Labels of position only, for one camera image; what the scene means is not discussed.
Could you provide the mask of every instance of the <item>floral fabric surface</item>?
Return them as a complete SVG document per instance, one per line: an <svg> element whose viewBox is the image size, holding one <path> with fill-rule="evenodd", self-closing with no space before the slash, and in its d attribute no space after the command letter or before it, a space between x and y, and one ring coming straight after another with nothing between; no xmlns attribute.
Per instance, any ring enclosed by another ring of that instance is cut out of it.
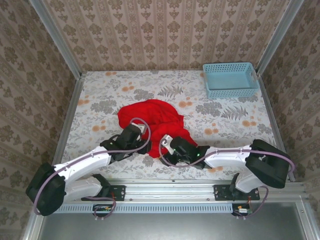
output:
<svg viewBox="0 0 320 240"><path fill-rule="evenodd" d="M88 72L71 126L62 162L81 156L103 140L120 134L117 112L147 99L173 105L184 115L184 127L199 145L219 148L249 145L262 139L275 145L259 90L249 98L208 99L199 70ZM133 156L94 173L114 179L229 180L240 168L221 166L199 170L173 168L148 154Z"/></svg>

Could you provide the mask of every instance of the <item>red cloth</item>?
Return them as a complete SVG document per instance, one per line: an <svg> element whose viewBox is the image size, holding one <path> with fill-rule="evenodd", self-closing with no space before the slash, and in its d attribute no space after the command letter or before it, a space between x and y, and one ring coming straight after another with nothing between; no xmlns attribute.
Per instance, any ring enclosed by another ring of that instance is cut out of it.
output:
<svg viewBox="0 0 320 240"><path fill-rule="evenodd" d="M151 129L150 141L152 142L149 155L153 158L160 157L159 142L166 134L172 138L180 136L189 143L197 146L190 137L189 132L184 129L184 116L179 115L173 106L164 101L150 99L124 106L119 110L118 118L119 125L123 129L129 125L132 118L141 118L149 124ZM142 122L135 120L134 123L140 124ZM142 139L147 139L148 134L147 131L142 136Z"/></svg>

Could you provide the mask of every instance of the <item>patterned wallpaper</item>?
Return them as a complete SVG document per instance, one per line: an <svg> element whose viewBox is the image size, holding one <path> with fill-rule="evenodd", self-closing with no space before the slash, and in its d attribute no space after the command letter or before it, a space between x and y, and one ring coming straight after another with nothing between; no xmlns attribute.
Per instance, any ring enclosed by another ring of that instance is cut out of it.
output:
<svg viewBox="0 0 320 240"><path fill-rule="evenodd" d="M257 65L289 0L44 0L83 71Z"/></svg>
<svg viewBox="0 0 320 240"><path fill-rule="evenodd" d="M25 188L52 161L75 84L26 0L0 1L0 239L19 239L31 201Z"/></svg>
<svg viewBox="0 0 320 240"><path fill-rule="evenodd" d="M304 1L262 78L320 223L320 1Z"/></svg>

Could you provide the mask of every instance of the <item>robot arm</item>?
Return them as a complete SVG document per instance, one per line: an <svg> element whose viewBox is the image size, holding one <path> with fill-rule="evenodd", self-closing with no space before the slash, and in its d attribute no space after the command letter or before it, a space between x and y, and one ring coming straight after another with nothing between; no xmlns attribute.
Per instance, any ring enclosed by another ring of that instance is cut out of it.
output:
<svg viewBox="0 0 320 240"><path fill-rule="evenodd" d="M54 166L47 162L42 164L27 187L26 194L32 202L35 202L41 186L51 175L55 174L48 181L37 201L36 207L43 216L55 212L63 202L91 196L106 197L110 184L103 176L94 174L89 178L79 179L98 168L131 156L134 152L130 150L141 148L144 144L146 146L137 153L149 152L151 142L146 143L145 140L142 140L145 129L142 124L131 123L120 135L103 141L100 146L82 156Z"/></svg>
<svg viewBox="0 0 320 240"><path fill-rule="evenodd" d="M234 176L232 181L234 185L230 186L232 195L235 195L237 191L249 193L263 185L278 189L285 187L290 164L281 156L287 159L290 157L263 140L254 140L251 145L242 147L217 148L196 147L181 137L172 138L165 135L163 139L161 144L168 150L163 157L171 164L176 165L178 162L192 164L204 158L194 166L198 169L220 166L244 168L244 171Z"/></svg>
<svg viewBox="0 0 320 240"><path fill-rule="evenodd" d="M32 202L35 202L36 196L39 195L36 208L43 216L52 214L66 201L91 196L106 197L110 184L100 174L94 174L85 179L80 178L95 169L131 156L133 154L131 150L139 149L136 151L138 154L148 153L151 142L142 140L145 127L131 123L120 135L103 141L100 146L80 157L54 166L44 163L35 173L26 189L26 194ZM287 161L274 156L248 152L268 151L289 158L284 152L262 140L254 140L251 145L238 148L196 147L181 137L172 138L166 135L161 144L168 150L164 155L165 165L167 165L166 162L173 165L178 162L187 164L197 162L194 166L199 169L219 166L245 168L244 172L236 174L232 180L230 192L233 196L239 195L239 192L248 193L262 185L284 188L286 183L289 169Z"/></svg>

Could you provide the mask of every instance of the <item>plastic basket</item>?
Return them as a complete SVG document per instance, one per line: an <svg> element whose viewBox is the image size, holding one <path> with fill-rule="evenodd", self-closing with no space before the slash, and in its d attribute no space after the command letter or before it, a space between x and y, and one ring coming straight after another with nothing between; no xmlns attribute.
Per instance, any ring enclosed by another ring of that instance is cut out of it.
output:
<svg viewBox="0 0 320 240"><path fill-rule="evenodd" d="M259 89L250 62L204 64L203 71L209 99L251 97Z"/></svg>

